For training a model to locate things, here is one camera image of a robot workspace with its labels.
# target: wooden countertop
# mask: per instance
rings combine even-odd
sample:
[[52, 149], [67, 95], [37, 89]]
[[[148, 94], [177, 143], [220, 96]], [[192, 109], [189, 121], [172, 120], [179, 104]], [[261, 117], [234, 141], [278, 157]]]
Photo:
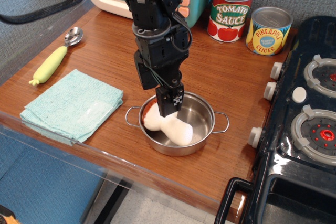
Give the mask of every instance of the wooden countertop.
[[[155, 95], [142, 90], [133, 62], [137, 50], [132, 20], [94, 7], [73, 26], [84, 31], [83, 40], [69, 47], [68, 54], [52, 77], [44, 84], [28, 84], [38, 66], [63, 44], [65, 33], [0, 87], [0, 122], [40, 141], [109, 168], [127, 178], [181, 199], [216, 214], [225, 187], [232, 177], [250, 180], [256, 151], [247, 140], [252, 127], [262, 127], [270, 102], [263, 98], [274, 62], [283, 62], [295, 30], [284, 51], [268, 57], [252, 53], [245, 35], [234, 43], [219, 43], [207, 33], [208, 16], [203, 15], [192, 28], [190, 56], [181, 65], [185, 91], [207, 100], [214, 111], [225, 112], [230, 119], [226, 133], [211, 134], [198, 152], [170, 157], [152, 149], [139, 128], [125, 122], [126, 111], [141, 106]], [[124, 91], [123, 105], [84, 142], [70, 147], [44, 138], [17, 123], [24, 106], [74, 69]], [[137, 122], [136, 112], [129, 120]], [[214, 130], [226, 126], [216, 116]]]

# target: pineapple slices can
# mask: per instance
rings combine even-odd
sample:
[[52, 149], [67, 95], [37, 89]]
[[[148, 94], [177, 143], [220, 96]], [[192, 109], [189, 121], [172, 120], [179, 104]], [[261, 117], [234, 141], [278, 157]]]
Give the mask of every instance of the pineapple slices can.
[[260, 7], [252, 13], [246, 46], [260, 55], [276, 55], [286, 43], [293, 17], [284, 9]]

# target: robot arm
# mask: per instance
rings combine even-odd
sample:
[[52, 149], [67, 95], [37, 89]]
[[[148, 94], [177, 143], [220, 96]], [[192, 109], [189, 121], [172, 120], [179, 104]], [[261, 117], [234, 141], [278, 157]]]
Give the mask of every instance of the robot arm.
[[135, 66], [143, 89], [156, 88], [161, 116], [179, 111], [184, 87], [179, 70], [189, 56], [190, 29], [176, 12], [180, 0], [125, 0], [133, 17]]

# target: light blue towel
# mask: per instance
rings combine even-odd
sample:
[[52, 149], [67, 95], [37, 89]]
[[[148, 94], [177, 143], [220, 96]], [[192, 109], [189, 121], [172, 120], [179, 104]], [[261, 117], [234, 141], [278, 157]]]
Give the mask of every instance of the light blue towel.
[[122, 96], [123, 91], [74, 70], [25, 106], [20, 116], [48, 138], [84, 142], [122, 104]]

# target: metal pot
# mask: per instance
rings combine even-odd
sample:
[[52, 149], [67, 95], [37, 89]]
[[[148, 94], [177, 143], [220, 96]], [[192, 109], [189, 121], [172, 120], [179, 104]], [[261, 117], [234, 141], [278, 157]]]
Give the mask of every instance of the metal pot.
[[[182, 108], [178, 113], [177, 118], [183, 122], [189, 123], [193, 127], [193, 139], [187, 146], [178, 146], [167, 138], [162, 131], [149, 131], [142, 123], [142, 113], [147, 104], [155, 99], [156, 96], [149, 98], [142, 107], [134, 106], [128, 109], [125, 119], [128, 125], [140, 127], [142, 132], [148, 137], [148, 143], [158, 152], [168, 156], [185, 156], [192, 154], [201, 149], [206, 138], [211, 133], [224, 133], [229, 128], [229, 118], [223, 112], [214, 112], [209, 103], [197, 94], [190, 92], [184, 93]], [[128, 121], [128, 114], [133, 109], [140, 109], [139, 124], [131, 124]], [[222, 114], [227, 119], [226, 129], [223, 131], [213, 131], [215, 126], [215, 113]]]

